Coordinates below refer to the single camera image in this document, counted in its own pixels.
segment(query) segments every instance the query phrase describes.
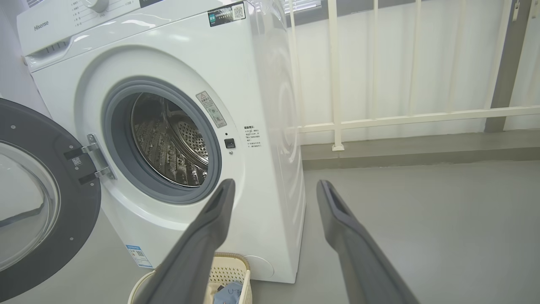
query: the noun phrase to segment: stainless steel drum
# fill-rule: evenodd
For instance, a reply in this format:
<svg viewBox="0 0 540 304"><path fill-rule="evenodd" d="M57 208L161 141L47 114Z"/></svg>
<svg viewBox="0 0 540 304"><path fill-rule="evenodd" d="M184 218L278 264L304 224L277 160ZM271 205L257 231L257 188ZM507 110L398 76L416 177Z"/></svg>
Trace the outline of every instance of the stainless steel drum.
<svg viewBox="0 0 540 304"><path fill-rule="evenodd" d="M209 162L204 139L177 105L141 93L131 112L131 129L137 149L159 175L186 187L204 182Z"/></svg>

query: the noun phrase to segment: clothes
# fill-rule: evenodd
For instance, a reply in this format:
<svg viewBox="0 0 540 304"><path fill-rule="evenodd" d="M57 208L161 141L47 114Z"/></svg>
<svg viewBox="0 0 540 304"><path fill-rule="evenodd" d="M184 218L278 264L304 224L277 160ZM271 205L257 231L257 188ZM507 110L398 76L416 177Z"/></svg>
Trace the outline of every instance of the clothes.
<svg viewBox="0 0 540 304"><path fill-rule="evenodd" d="M241 293L242 284L231 282L215 294L214 304L238 304Z"/></svg>
<svg viewBox="0 0 540 304"><path fill-rule="evenodd" d="M214 304L214 295L218 292L218 288L221 286L220 283L208 283L206 287L206 294L204 296L204 304Z"/></svg>

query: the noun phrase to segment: dial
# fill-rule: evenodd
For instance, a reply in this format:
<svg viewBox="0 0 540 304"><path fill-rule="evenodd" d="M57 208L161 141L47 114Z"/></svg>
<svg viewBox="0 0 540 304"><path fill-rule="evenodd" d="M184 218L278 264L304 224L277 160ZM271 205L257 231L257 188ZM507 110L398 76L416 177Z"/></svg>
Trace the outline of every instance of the dial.
<svg viewBox="0 0 540 304"><path fill-rule="evenodd" d="M109 0L83 0L83 3L96 12L102 12L109 6Z"/></svg>

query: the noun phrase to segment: blue and white sticker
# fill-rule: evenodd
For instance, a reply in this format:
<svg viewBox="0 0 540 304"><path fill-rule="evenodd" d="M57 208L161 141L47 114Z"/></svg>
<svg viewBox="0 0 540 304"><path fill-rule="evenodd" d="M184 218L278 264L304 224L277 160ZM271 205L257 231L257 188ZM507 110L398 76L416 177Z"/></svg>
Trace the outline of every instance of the blue and white sticker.
<svg viewBox="0 0 540 304"><path fill-rule="evenodd" d="M153 268L139 246L126 245L126 247L139 267Z"/></svg>

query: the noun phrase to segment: blue cloth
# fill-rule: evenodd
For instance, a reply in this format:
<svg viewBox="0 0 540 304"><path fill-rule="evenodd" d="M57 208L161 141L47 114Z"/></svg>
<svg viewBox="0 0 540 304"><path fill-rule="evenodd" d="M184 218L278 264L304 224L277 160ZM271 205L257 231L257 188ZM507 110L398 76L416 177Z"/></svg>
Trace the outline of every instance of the blue cloth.
<svg viewBox="0 0 540 304"><path fill-rule="evenodd" d="M238 304L242 293L242 284L231 282L214 296L214 304Z"/></svg>

